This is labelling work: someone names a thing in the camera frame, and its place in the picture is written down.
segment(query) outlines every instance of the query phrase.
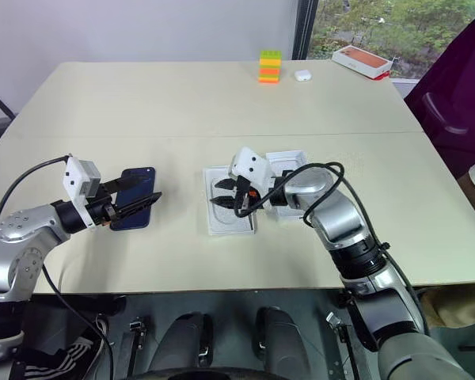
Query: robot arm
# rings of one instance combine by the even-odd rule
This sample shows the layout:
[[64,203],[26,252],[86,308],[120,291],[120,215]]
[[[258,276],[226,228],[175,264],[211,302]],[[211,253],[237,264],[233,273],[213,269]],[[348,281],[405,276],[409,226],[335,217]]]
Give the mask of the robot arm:
[[111,194],[137,185],[128,177],[100,183],[91,161],[69,157],[64,184],[71,201],[15,212],[0,222],[0,360],[13,357],[23,340],[21,322],[46,256],[85,228],[126,218],[153,204],[160,192],[117,207]]
[[[331,191],[333,176],[327,169],[311,167],[287,178],[273,178],[269,162],[249,148],[242,148],[230,165],[229,175],[236,180],[236,214],[251,203],[248,187],[260,196],[282,189],[263,203],[264,209],[288,205],[308,211],[312,204]],[[381,377],[471,378],[450,354],[424,335],[423,319],[401,277],[384,256],[363,216],[354,203],[338,190],[309,215],[309,220],[350,294],[348,311],[361,343],[378,351]]]

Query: window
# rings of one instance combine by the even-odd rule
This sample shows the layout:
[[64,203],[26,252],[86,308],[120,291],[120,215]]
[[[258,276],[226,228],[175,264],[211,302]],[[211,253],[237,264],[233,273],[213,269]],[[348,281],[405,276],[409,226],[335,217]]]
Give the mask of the window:
[[[327,59],[353,44],[393,60],[393,78],[421,78],[475,18],[475,0],[300,2],[312,4],[306,7],[313,21],[310,44],[305,42],[307,59]],[[309,20],[310,15],[298,19]]]

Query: black cable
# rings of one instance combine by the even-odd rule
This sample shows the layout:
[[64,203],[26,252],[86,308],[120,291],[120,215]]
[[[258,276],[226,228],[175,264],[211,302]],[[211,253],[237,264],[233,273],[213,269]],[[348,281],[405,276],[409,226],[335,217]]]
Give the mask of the black cable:
[[[40,163],[39,165],[35,165],[33,166],[32,168],[28,169],[26,172],[24,172],[23,174],[21,174],[14,182],[12,185],[9,186],[9,188],[7,189],[6,193],[4,194],[4,196],[2,197],[2,200],[0,201],[0,214],[2,213],[3,211],[3,207],[6,205],[6,202],[7,200],[9,199],[10,195],[12,194],[13,190],[20,184],[20,182],[22,180],[24,180],[28,175],[32,174],[33,172],[35,172],[36,170],[40,169],[40,168],[43,168],[45,166],[48,166],[48,165],[51,165],[51,164],[55,164],[56,162],[61,162],[61,161],[64,161],[64,162],[67,162],[68,158],[70,156],[69,155],[66,155],[66,156],[62,156],[62,157],[58,157],[58,158],[54,158],[52,160],[49,160],[49,161],[45,161],[45,162],[42,162]],[[72,313],[74,313],[78,318],[80,318],[83,322],[85,322],[85,324],[90,327],[105,343],[105,345],[107,346],[107,349],[108,349],[108,353],[109,353],[109,378],[111,380],[113,380],[114,378],[114,358],[112,356],[112,349],[111,349],[111,344],[109,343],[107,337],[97,328],[93,325],[93,323],[91,321],[89,321],[87,318],[85,318],[82,314],[80,314],[76,309],[74,309],[66,300],[65,298],[63,297],[63,295],[60,293],[60,291],[56,288],[56,286],[54,285],[53,281],[51,280],[51,277],[49,276],[49,273],[48,273],[48,270],[46,269],[46,267],[43,265],[42,266],[42,272],[44,273],[44,276],[46,277],[46,280],[47,280],[47,283],[49,284],[49,286],[51,287],[51,289],[55,292],[56,296],[59,298],[59,300],[62,302],[63,305],[65,305],[65,307],[70,310]]]
[[[339,171],[336,171],[333,166],[338,167]],[[380,252],[385,256],[387,259],[389,259],[389,262],[392,264],[394,269],[396,269],[397,274],[401,277],[403,282],[405,283],[405,288],[406,291],[410,294],[412,297],[413,301],[415,302],[417,309],[419,309],[420,316],[422,318],[422,324],[424,327],[424,333],[427,336],[430,336],[429,332],[429,326],[428,322],[426,320],[426,316],[424,315],[424,312],[422,310],[422,306],[420,304],[419,297],[417,296],[415,290],[413,289],[412,284],[410,283],[408,277],[406,274],[403,272],[399,264],[393,259],[391,254],[387,251],[387,246],[389,243],[381,243],[380,240],[378,239],[378,236],[374,230],[373,223],[371,223],[370,216],[368,215],[366,208],[364,207],[363,202],[357,195],[357,192],[354,190],[350,182],[346,178],[344,178],[344,167],[339,163],[339,162],[328,162],[327,164],[321,164],[321,163],[311,163],[307,165],[303,165],[300,168],[296,169],[294,172],[290,173],[284,180],[282,180],[279,184],[277,184],[268,194],[266,194],[259,202],[253,204],[253,206],[242,213],[239,212],[239,205],[238,202],[234,204],[234,214],[238,218],[243,218],[245,216],[248,216],[252,214],[254,211],[256,211],[260,206],[262,206],[266,201],[268,201],[273,195],[275,195],[280,189],[282,189],[285,184],[291,180],[293,177],[297,176],[304,170],[307,170],[309,168],[323,168],[329,170],[331,173],[336,175],[336,181],[334,184],[329,188],[329,190],[319,199],[317,199],[313,204],[306,210],[304,215],[302,216],[303,222],[307,225],[313,228],[311,222],[308,220],[308,217],[310,214],[313,212],[313,210],[320,205],[324,200],[326,200],[336,189],[338,186],[343,182],[345,187],[348,189],[348,191],[351,193],[352,197],[354,198],[355,202],[357,203],[357,206],[359,207],[359,210],[364,218],[364,221],[366,222],[368,229],[370,230],[370,234],[373,237],[373,239],[376,241],[376,244],[380,248]]]
[[6,193],[4,194],[4,196],[2,197],[2,200],[0,200],[0,214],[2,213],[3,211],[3,207],[6,205],[6,202],[7,200],[9,199],[10,197],[10,194],[13,192],[13,190],[20,184],[20,182],[22,180],[24,180],[27,176],[29,176],[30,174],[32,174],[33,172],[35,172],[36,170],[40,169],[40,168],[43,168],[45,166],[48,166],[48,165],[51,165],[51,164],[55,164],[56,162],[61,162],[61,161],[65,161],[67,162],[68,158],[70,156],[62,156],[62,157],[58,157],[58,158],[54,158],[52,160],[49,160],[49,161],[45,161],[45,162],[42,162],[40,163],[39,165],[35,165],[33,166],[32,168],[28,169],[26,172],[24,172],[23,174],[21,174],[14,182],[12,185],[9,186],[9,188],[7,189]]
[[109,343],[109,340],[104,333],[98,329],[88,318],[86,318],[84,315],[79,313],[75,308],[73,308],[69,302],[66,301],[66,299],[63,297],[62,293],[58,290],[56,285],[53,283],[51,280],[51,277],[49,276],[48,269],[46,268],[45,265],[42,265],[42,273],[44,274],[44,277],[46,278],[47,283],[51,287],[51,289],[55,292],[56,296],[60,300],[60,302],[65,305],[65,307],[70,310],[76,317],[78,317],[81,321],[85,322],[85,324],[90,327],[105,343],[106,348],[108,349],[108,354],[109,354],[109,379],[113,380],[114,379],[114,356],[112,354],[112,348],[111,344]]
[[[335,169],[332,168],[332,166],[336,166],[340,171],[337,172]],[[321,164],[321,163],[311,163],[311,164],[306,164],[306,165],[303,165],[301,166],[300,168],[297,168],[296,170],[294,170],[292,173],[290,173],[288,176],[286,176],[279,184],[277,184],[270,192],[268,192],[265,196],[263,196],[260,201],[258,201],[257,203],[253,204],[253,206],[251,206],[250,208],[242,211],[242,212],[239,212],[239,204],[238,202],[236,202],[234,204],[234,214],[238,217],[238,218],[244,218],[245,216],[248,216],[248,215],[251,215],[254,211],[258,210],[260,206],[262,206],[264,203],[266,203],[273,195],[275,195],[277,192],[279,192],[279,190],[281,190],[285,184],[287,184],[288,181],[290,181],[292,178],[294,178],[295,176],[297,176],[298,174],[304,172],[305,170],[307,169],[311,169],[311,168],[322,168],[322,169],[330,169],[331,172],[335,173],[338,177],[338,179],[336,180],[336,182],[331,186],[331,188],[329,188],[329,190],[320,198],[320,199],[317,199],[317,201],[315,202],[317,204],[317,206],[324,200],[327,199],[327,197],[329,197],[336,189],[337,187],[340,185],[341,181],[343,180],[343,175],[344,175],[344,167],[343,165],[341,165],[339,162],[328,162],[327,164]],[[307,217],[310,213],[308,213],[308,211],[305,212],[305,214],[303,215],[303,220],[305,221],[305,223],[310,226],[310,227],[313,227],[311,226],[311,223],[307,221]]]

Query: dark blue phone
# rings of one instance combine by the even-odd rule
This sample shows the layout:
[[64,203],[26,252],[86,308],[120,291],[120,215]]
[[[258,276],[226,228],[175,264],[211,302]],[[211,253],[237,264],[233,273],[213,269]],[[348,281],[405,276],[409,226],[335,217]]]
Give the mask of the dark blue phone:
[[[119,191],[116,194],[116,206],[122,207],[123,205],[130,203],[143,196],[153,194],[153,186],[155,182],[155,169],[154,168],[133,168],[125,169],[121,173],[121,177],[129,176],[141,176],[144,179],[128,190]],[[150,224],[151,206],[144,210],[129,216],[128,218],[118,220],[111,223],[111,230],[133,230],[135,228],[144,228]]]

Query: orange phone box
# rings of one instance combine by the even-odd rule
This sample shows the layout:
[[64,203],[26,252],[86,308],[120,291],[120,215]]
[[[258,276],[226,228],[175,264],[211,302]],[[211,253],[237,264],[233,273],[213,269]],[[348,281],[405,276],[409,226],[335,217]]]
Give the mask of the orange phone box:
[[335,51],[332,60],[371,79],[385,77],[393,65],[385,58],[351,45]]

